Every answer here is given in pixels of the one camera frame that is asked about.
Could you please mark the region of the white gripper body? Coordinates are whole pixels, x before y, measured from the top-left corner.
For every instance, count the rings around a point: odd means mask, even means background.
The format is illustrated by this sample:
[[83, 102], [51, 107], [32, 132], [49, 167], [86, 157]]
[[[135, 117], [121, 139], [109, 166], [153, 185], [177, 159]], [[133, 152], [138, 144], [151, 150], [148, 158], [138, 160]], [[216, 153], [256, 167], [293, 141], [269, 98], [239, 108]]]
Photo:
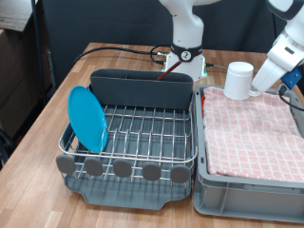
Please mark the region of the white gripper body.
[[273, 86], [287, 72], [292, 71], [297, 62], [277, 63], [271, 58], [267, 58], [256, 77], [252, 81], [252, 86], [260, 92], [264, 92]]

